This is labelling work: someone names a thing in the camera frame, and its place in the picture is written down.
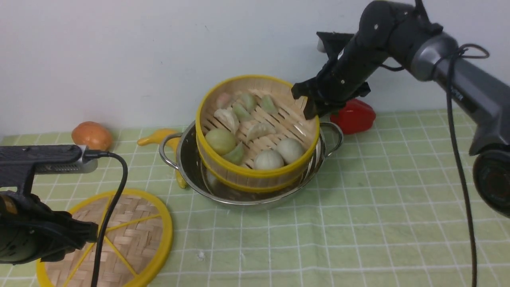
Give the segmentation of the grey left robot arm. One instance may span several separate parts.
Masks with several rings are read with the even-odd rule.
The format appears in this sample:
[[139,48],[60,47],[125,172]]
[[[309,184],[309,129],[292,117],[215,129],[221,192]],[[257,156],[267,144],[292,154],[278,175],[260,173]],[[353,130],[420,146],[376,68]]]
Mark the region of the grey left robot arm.
[[98,225],[51,210],[35,195],[1,192],[0,260],[22,265],[36,260],[58,262],[69,253],[95,243]]

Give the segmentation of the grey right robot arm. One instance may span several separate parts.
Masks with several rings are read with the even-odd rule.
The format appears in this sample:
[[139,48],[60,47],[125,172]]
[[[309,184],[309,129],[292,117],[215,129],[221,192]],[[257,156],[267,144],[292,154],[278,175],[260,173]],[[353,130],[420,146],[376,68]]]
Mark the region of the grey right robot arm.
[[335,52],[326,48],[328,62],[317,76],[291,88],[293,98],[306,97],[306,119],[339,109],[370,89],[366,80],[388,58],[415,79],[434,81],[477,124],[471,156],[473,181],[479,196],[492,209],[509,217],[509,87],[468,61],[468,44],[457,41],[430,22],[423,2],[415,5],[374,0],[364,9],[357,33],[327,38],[342,43]]

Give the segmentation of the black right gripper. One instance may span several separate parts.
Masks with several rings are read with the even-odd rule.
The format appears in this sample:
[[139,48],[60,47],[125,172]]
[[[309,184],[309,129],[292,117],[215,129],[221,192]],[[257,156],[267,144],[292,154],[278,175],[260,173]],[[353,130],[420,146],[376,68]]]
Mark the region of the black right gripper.
[[352,98],[368,94],[369,90],[362,86],[385,62],[386,51],[366,45],[354,35],[336,59],[328,59],[315,78],[292,86],[293,99],[307,98],[303,110],[306,120],[338,111]]

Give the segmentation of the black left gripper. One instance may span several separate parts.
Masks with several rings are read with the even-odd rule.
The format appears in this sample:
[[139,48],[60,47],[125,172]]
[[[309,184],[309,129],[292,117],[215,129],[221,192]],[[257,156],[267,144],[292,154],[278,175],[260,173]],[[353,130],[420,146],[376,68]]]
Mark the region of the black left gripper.
[[97,242],[97,223],[53,211],[35,195],[13,191],[12,209],[12,261],[60,261]]

